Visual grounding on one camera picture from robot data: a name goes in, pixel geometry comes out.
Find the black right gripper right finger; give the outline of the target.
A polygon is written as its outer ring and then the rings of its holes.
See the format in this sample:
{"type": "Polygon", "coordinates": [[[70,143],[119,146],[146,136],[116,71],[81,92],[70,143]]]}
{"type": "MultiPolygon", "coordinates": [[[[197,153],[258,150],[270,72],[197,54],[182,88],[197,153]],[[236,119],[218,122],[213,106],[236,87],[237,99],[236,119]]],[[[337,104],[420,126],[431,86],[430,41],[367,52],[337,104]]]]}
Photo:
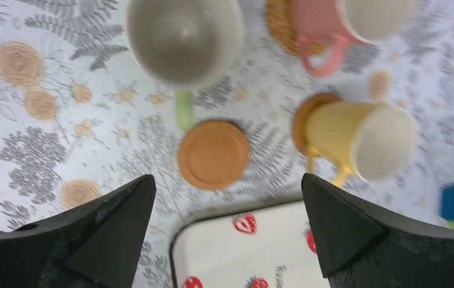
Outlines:
{"type": "Polygon", "coordinates": [[[331,287],[454,287],[454,230],[375,205],[311,173],[301,190],[331,287]]]}

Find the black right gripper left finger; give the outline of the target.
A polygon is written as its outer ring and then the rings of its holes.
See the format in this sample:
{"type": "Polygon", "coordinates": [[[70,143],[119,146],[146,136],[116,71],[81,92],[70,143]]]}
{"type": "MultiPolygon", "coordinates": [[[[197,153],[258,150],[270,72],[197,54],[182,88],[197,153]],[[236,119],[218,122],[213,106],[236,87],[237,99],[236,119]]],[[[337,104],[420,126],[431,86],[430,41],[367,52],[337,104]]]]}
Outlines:
{"type": "Polygon", "coordinates": [[[142,175],[95,200],[0,232],[0,287],[131,287],[156,198],[142,175]]]}

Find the yellow handled mug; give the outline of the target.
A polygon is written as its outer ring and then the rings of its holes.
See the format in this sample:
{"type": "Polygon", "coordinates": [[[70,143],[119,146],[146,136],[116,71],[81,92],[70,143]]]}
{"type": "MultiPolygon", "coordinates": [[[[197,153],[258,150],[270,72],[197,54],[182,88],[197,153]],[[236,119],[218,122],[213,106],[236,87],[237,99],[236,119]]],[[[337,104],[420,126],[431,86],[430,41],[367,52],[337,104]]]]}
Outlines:
{"type": "Polygon", "coordinates": [[[395,176],[410,162],[418,125],[398,106],[338,101],[314,109],[304,132],[307,171],[323,158],[336,168],[330,183],[342,187],[351,175],[366,182],[395,176]]]}

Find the light wooden coaster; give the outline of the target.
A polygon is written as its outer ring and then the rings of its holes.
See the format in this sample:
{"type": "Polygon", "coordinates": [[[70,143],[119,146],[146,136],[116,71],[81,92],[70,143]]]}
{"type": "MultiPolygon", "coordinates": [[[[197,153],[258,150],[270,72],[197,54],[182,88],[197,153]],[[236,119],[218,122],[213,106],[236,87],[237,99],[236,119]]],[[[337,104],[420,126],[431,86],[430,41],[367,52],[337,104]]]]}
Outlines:
{"type": "Polygon", "coordinates": [[[239,126],[211,120],[186,133],[177,161],[190,185],[201,190],[221,190],[241,178],[249,157],[249,141],[239,126]]]}
{"type": "Polygon", "coordinates": [[[306,138],[306,122],[310,114],[321,105],[338,101],[342,101],[339,96],[323,92],[311,95],[297,109],[292,122],[291,132],[294,146],[300,153],[303,155],[307,154],[309,141],[306,138]]]}

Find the light green ceramic mug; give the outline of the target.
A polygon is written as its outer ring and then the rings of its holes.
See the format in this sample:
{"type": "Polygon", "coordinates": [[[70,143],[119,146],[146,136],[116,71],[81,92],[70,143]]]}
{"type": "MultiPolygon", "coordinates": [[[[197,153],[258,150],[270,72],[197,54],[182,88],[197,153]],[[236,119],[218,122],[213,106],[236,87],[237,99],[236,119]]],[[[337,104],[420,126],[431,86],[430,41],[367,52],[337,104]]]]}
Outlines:
{"type": "Polygon", "coordinates": [[[134,59],[174,92],[178,128],[193,127],[193,93],[217,83],[239,57],[238,1],[130,1],[126,37],[134,59]]]}

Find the pink handled mug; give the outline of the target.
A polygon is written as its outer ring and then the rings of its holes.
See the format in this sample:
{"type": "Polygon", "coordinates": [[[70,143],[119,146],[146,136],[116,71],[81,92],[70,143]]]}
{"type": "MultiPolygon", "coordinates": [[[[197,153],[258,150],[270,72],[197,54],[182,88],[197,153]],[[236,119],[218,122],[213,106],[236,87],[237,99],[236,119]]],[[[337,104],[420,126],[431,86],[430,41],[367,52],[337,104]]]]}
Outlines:
{"type": "Polygon", "coordinates": [[[331,75],[350,45],[377,44],[396,34],[415,9],[406,0],[295,0],[289,15],[304,69],[314,77],[331,75]],[[309,61],[311,43],[329,44],[331,57],[322,66],[309,61]]]}

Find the woven rattan coaster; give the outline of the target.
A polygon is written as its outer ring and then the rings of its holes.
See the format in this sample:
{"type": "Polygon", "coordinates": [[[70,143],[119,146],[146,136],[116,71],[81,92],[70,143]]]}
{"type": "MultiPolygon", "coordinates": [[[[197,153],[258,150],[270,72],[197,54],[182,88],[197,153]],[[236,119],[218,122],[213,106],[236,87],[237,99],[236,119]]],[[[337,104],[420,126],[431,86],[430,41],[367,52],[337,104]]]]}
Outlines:
{"type": "Polygon", "coordinates": [[[266,1],[266,23],[270,35],[288,53],[298,56],[299,47],[290,19],[289,0],[266,1]]]}

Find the strawberry print tray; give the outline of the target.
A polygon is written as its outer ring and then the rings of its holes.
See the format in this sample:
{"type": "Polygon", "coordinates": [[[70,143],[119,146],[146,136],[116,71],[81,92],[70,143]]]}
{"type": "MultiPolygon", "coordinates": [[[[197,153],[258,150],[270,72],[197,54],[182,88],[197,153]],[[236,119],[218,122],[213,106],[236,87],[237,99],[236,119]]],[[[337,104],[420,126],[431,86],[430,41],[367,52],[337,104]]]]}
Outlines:
{"type": "Polygon", "coordinates": [[[193,221],[170,263],[174,287],[329,287],[301,200],[193,221]]]}

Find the blue toy brick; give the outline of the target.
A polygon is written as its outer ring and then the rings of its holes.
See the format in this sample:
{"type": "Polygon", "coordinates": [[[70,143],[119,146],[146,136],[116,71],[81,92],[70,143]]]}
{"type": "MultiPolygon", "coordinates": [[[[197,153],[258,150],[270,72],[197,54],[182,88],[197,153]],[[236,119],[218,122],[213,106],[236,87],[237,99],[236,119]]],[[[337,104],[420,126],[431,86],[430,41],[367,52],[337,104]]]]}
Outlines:
{"type": "Polygon", "coordinates": [[[444,220],[454,221],[454,183],[443,187],[439,212],[444,220]]]}

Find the floral tablecloth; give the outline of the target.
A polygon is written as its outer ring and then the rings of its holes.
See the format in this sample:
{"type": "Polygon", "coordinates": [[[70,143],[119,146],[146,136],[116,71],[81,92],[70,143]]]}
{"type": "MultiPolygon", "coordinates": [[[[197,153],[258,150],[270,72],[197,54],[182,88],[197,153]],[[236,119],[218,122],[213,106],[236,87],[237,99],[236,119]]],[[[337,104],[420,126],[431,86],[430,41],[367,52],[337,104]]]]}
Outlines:
{"type": "Polygon", "coordinates": [[[157,184],[133,285],[172,287],[169,243],[187,219],[225,205],[300,194],[306,159],[290,126],[316,92],[394,104],[420,127],[411,164],[382,184],[348,191],[433,224],[454,182],[454,1],[420,1],[399,35],[352,46],[334,75],[315,78],[272,36],[265,1],[241,1],[243,54],[195,92],[198,122],[224,118],[247,134],[250,164],[235,185],[191,187],[176,151],[183,136],[172,89],[135,63],[127,1],[0,1],[0,230],[11,231],[95,199],[143,174],[157,184]]]}

